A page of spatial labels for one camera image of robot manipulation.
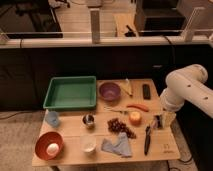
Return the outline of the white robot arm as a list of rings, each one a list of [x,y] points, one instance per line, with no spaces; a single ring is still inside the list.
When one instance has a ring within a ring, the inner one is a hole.
[[[165,79],[167,87],[160,95],[160,102],[165,110],[162,125],[169,127],[186,101],[198,107],[213,119],[213,89],[205,82],[207,70],[200,64],[192,64],[170,72]]]

